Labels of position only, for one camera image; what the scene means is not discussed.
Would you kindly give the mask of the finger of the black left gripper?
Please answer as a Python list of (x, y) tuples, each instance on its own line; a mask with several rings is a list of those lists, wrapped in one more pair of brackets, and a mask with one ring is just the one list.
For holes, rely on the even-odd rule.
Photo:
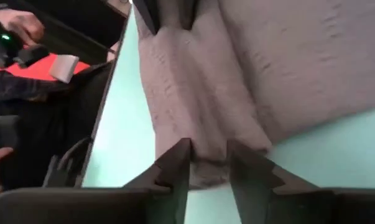
[(195, 21), (198, 0), (177, 0), (178, 17), (183, 29), (190, 30)]
[(159, 10), (157, 0), (133, 0), (146, 26), (153, 35), (159, 31)]

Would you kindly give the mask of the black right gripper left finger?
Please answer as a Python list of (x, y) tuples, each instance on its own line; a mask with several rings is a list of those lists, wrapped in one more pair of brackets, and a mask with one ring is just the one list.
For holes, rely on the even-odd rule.
[(32, 188), (0, 195), (0, 224), (178, 224), (189, 188), (182, 138), (121, 188)]

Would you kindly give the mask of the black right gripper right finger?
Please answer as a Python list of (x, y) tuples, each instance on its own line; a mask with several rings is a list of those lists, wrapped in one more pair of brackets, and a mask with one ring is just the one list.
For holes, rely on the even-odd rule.
[(318, 187), (237, 140), (227, 150), (243, 224), (375, 223), (375, 189)]

